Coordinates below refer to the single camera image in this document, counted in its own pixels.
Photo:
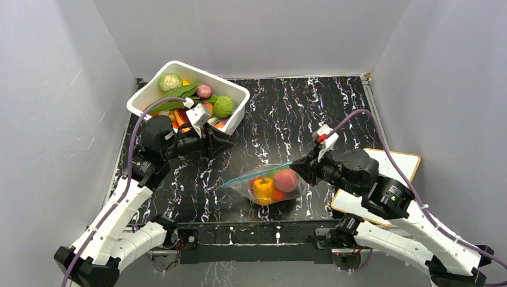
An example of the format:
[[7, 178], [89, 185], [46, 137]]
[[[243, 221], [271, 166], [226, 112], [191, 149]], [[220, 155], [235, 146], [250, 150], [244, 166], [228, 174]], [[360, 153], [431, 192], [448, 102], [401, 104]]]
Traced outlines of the pink peach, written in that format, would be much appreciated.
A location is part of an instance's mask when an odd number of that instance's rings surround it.
[[279, 191], [290, 193], [296, 189], [299, 177], [292, 169], [283, 169], [273, 176], [273, 181]]

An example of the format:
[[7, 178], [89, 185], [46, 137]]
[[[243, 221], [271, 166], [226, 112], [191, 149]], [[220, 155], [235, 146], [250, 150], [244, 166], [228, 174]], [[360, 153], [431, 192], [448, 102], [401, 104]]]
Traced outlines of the clear zip top bag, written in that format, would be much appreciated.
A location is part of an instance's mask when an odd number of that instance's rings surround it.
[[306, 182], [291, 169], [290, 162], [257, 167], [230, 179], [221, 187], [231, 189], [260, 206], [295, 200], [308, 190]]

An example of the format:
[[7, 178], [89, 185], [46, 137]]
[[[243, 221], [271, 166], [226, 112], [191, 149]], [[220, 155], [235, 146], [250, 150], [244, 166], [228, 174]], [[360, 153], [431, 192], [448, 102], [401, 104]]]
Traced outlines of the yellow bell pepper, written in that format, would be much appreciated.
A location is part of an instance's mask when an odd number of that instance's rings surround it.
[[271, 178], [263, 177], [255, 179], [252, 185], [255, 203], [263, 206], [272, 204], [274, 200], [271, 194], [274, 189], [274, 181]]

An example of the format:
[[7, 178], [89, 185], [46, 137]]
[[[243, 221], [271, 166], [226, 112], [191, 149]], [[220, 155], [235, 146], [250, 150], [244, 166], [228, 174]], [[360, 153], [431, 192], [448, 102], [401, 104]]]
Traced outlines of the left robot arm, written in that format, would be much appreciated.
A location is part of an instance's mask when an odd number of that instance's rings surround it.
[[212, 159], [234, 145], [224, 128], [208, 122], [183, 128], [175, 131], [169, 117], [158, 115], [146, 122], [139, 141], [130, 143], [128, 165], [114, 194], [79, 239], [54, 254], [64, 285], [71, 280], [78, 286], [114, 286], [120, 273], [151, 249], [178, 245], [177, 223], [162, 215], [125, 239], [120, 236], [170, 172], [170, 160], [195, 152]]

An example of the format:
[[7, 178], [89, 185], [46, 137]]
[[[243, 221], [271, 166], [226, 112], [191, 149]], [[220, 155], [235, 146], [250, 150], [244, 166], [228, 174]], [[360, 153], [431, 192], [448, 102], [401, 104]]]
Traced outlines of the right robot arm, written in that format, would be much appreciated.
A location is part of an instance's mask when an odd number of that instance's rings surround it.
[[487, 245], [466, 247], [448, 238], [440, 225], [431, 224], [432, 216], [420, 210], [413, 192], [402, 182], [381, 175], [378, 161], [366, 151], [348, 150], [339, 161], [318, 156], [315, 148], [290, 168], [310, 185], [325, 181], [359, 197], [367, 211], [411, 235], [409, 239], [399, 236], [347, 212], [334, 230], [317, 232], [321, 248], [331, 243], [345, 248], [367, 246], [417, 267], [436, 286], [486, 285], [486, 276], [479, 269], [491, 263], [494, 252]]

